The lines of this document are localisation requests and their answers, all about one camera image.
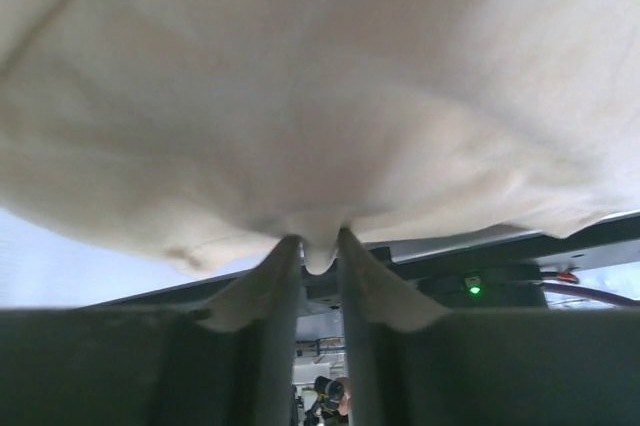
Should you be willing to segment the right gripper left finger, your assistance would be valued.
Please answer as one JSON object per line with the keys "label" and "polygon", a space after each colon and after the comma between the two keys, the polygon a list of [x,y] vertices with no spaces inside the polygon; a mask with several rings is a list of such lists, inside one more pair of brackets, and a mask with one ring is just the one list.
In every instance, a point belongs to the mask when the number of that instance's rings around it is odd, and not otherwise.
{"label": "right gripper left finger", "polygon": [[301,287],[301,239],[286,236],[250,272],[193,313],[231,337],[232,425],[287,425]]}

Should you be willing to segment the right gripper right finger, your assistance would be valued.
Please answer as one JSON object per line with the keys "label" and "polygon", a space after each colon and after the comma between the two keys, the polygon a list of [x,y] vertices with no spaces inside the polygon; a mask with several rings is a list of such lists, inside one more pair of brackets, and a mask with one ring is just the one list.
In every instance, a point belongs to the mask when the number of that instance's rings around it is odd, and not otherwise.
{"label": "right gripper right finger", "polygon": [[452,310],[380,263],[348,228],[338,234],[352,420],[355,425],[446,425],[421,334]]}

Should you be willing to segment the cream yellow t shirt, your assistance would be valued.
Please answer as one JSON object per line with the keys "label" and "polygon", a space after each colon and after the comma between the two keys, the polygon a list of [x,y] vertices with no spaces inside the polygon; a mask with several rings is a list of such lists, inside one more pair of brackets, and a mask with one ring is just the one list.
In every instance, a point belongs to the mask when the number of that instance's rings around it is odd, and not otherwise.
{"label": "cream yellow t shirt", "polygon": [[194,273],[639,206],[639,0],[1,0],[1,205]]}

